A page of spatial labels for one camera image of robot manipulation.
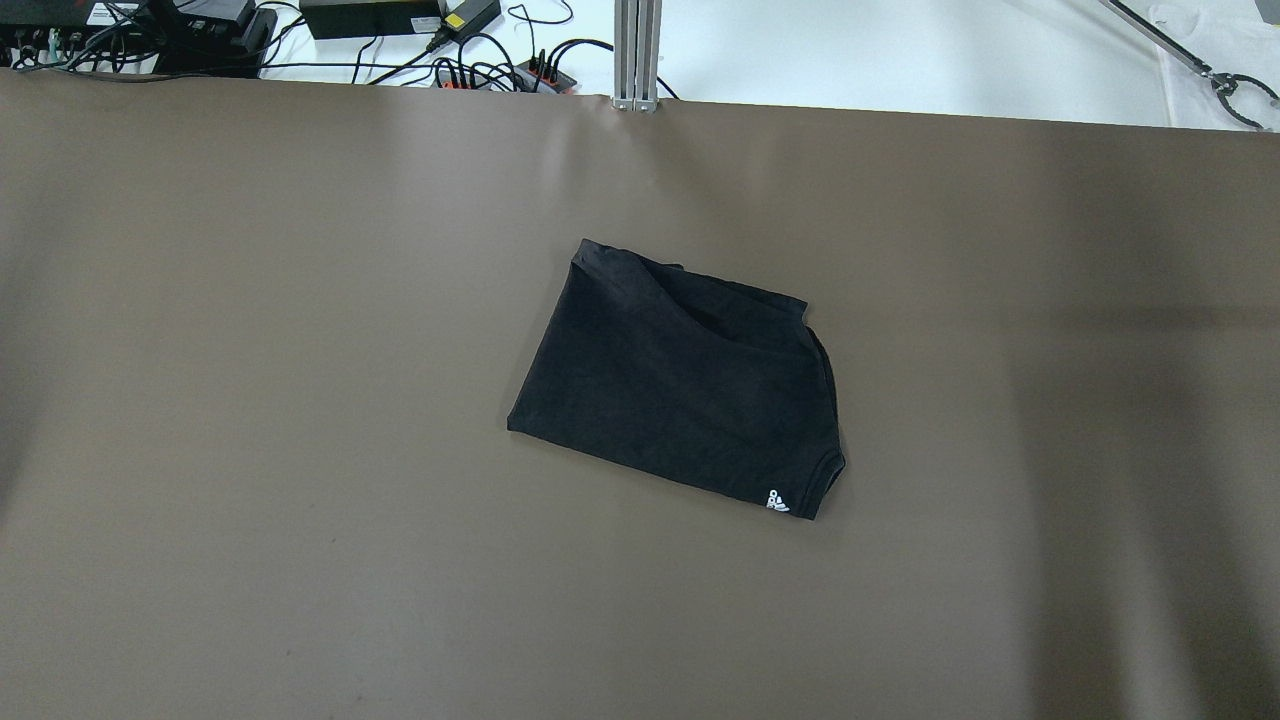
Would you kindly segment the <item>black grabber tool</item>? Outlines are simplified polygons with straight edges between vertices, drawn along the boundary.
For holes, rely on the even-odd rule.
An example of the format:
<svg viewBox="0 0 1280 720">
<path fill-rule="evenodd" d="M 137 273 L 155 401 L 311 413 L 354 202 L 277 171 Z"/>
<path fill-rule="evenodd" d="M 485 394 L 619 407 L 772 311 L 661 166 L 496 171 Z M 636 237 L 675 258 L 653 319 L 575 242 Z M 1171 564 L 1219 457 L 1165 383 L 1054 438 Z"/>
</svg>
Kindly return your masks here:
<svg viewBox="0 0 1280 720">
<path fill-rule="evenodd" d="M 1129 24 L 1134 31 L 1139 32 L 1151 42 L 1161 47 L 1169 56 L 1174 58 L 1178 63 L 1185 67 L 1193 76 L 1202 78 L 1202 81 L 1211 87 L 1220 106 L 1235 122 L 1252 131 L 1267 133 L 1275 132 L 1275 129 L 1247 117 L 1233 105 L 1233 97 L 1240 91 L 1242 86 L 1251 86 L 1266 96 L 1268 105 L 1272 109 L 1277 109 L 1277 92 L 1266 82 L 1247 74 L 1216 70 L 1204 59 L 1197 56 L 1188 47 L 1157 27 L 1156 23 L 1146 19 L 1139 12 L 1128 6 L 1124 1 L 1100 1 L 1100 4 L 1111 10 L 1112 14 Z"/>
</svg>

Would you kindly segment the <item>black graphic t-shirt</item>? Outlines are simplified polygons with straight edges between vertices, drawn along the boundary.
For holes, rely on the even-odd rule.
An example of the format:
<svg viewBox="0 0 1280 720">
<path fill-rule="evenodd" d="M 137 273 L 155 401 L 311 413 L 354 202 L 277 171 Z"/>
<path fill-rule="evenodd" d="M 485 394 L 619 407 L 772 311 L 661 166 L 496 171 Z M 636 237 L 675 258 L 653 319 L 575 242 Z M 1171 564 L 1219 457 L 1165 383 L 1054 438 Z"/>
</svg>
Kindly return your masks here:
<svg viewBox="0 0 1280 720">
<path fill-rule="evenodd" d="M 806 304 L 584 240 L 509 430 L 817 519 L 846 466 Z"/>
</svg>

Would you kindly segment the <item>red black power strip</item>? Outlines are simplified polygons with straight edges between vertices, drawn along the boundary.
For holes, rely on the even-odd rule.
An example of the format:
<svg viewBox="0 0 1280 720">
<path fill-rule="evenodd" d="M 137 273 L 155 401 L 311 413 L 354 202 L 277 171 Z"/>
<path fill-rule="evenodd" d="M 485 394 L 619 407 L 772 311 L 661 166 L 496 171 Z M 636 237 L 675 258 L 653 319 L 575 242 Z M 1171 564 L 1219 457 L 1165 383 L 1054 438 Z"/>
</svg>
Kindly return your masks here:
<svg viewBox="0 0 1280 720">
<path fill-rule="evenodd" d="M 509 64 L 463 64 L 457 60 L 440 60 L 431 68 L 428 82 L 438 88 L 511 94 L 572 95 L 579 91 L 580 83 L 572 76 L 563 72 L 553 74 L 549 67 L 541 70 L 541 76 L 535 73 L 527 61 L 512 67 Z"/>
</svg>

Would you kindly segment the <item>aluminium vertical post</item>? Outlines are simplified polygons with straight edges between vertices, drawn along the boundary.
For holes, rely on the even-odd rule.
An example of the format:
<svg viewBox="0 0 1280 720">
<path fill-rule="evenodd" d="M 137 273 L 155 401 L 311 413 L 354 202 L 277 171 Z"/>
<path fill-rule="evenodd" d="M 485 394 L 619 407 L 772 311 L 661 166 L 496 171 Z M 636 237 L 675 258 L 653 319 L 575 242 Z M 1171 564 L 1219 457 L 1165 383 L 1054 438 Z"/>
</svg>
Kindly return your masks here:
<svg viewBox="0 0 1280 720">
<path fill-rule="evenodd" d="M 614 1 L 612 106 L 652 114 L 659 106 L 662 1 Z"/>
</svg>

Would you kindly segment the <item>black power adapter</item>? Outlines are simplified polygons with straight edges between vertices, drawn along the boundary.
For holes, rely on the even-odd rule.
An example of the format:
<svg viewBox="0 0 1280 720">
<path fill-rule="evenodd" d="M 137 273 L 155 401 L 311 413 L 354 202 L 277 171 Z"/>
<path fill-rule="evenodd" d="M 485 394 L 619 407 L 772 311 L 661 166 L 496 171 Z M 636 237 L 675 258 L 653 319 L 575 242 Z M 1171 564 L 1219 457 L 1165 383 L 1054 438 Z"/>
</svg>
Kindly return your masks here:
<svg viewBox="0 0 1280 720">
<path fill-rule="evenodd" d="M 298 1 L 316 40 L 433 35 L 447 14 L 443 1 Z"/>
</svg>

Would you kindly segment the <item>black electronics box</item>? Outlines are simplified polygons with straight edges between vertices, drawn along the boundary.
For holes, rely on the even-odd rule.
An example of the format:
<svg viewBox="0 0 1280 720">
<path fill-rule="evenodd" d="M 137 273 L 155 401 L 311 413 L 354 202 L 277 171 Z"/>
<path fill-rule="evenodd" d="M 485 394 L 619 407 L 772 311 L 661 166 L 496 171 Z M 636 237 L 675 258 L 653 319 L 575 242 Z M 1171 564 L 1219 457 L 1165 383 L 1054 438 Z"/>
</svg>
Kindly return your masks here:
<svg viewBox="0 0 1280 720">
<path fill-rule="evenodd" d="M 256 78 L 276 23 L 265 1 L 4 1 L 3 67 Z"/>
</svg>

